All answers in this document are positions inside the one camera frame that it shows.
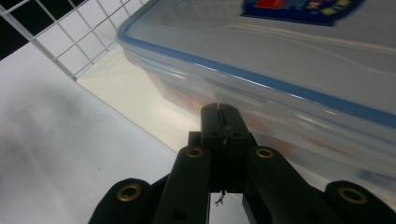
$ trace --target wire mesh rack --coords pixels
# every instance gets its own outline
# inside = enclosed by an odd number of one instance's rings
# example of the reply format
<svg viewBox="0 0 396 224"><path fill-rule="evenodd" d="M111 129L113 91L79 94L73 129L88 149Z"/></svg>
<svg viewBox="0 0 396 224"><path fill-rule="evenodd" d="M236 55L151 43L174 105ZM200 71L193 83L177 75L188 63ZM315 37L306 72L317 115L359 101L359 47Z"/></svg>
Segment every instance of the wire mesh rack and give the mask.
<svg viewBox="0 0 396 224"><path fill-rule="evenodd" d="M38 48L66 75L76 79L109 52L120 24L142 7L144 0L65 0L72 9L59 17L43 0L23 0L13 7L0 5L1 16L24 38ZM22 7L40 7L50 25L33 31L18 18Z"/></svg>

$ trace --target container lid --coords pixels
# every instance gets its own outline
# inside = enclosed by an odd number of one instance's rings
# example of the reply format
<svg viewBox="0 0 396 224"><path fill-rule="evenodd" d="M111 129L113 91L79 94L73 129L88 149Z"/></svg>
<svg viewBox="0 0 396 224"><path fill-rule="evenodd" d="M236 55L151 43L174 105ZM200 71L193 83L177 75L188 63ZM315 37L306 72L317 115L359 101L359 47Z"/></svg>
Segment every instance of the container lid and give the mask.
<svg viewBox="0 0 396 224"><path fill-rule="evenodd" d="M251 2L151 0L121 26L119 39L125 48L199 64L396 129L393 1L363 1L329 26L243 16Z"/></svg>

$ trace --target container label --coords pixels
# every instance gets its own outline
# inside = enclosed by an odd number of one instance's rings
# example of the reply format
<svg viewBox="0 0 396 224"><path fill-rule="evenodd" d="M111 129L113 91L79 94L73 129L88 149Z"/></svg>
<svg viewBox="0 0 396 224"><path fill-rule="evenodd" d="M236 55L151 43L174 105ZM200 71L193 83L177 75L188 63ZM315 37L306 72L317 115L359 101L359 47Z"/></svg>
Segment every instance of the container label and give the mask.
<svg viewBox="0 0 396 224"><path fill-rule="evenodd" d="M245 0L242 16L333 25L362 0Z"/></svg>

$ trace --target white surface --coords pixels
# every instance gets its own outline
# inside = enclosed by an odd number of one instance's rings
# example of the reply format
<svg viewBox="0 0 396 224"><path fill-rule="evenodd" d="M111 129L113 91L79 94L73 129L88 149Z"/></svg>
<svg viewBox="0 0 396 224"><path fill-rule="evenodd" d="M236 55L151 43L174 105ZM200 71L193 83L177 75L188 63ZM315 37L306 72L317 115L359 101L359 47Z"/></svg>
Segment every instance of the white surface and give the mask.
<svg viewBox="0 0 396 224"><path fill-rule="evenodd" d="M1 61L0 74L0 223L87 223L118 181L153 183L171 170L174 152L34 46ZM233 196L211 211L211 223L248 223Z"/></svg>
<svg viewBox="0 0 396 224"><path fill-rule="evenodd" d="M130 64L118 45L78 84L174 151L186 146L189 132L201 129L200 118L163 99L146 72Z"/></svg>

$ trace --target brass screw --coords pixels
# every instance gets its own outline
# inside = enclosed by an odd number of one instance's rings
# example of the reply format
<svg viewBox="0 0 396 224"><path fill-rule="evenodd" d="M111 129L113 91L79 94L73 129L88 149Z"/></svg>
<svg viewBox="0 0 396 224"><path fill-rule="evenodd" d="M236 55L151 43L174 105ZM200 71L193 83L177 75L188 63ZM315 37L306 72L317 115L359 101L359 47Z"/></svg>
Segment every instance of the brass screw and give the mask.
<svg viewBox="0 0 396 224"><path fill-rule="evenodd" d="M135 200L142 193L142 188L138 184L129 184L117 192L117 198L122 202L130 202Z"/></svg>
<svg viewBox="0 0 396 224"><path fill-rule="evenodd" d="M367 197L364 196L360 191L352 188L340 188L338 189L338 194L346 201L355 204L366 204Z"/></svg>
<svg viewBox="0 0 396 224"><path fill-rule="evenodd" d="M274 157L274 152L270 149L267 148L259 148L256 150L256 154L265 159L270 159Z"/></svg>
<svg viewBox="0 0 396 224"><path fill-rule="evenodd" d="M189 157L197 158L202 157L204 155L204 152L198 147L193 147L187 150L187 155Z"/></svg>

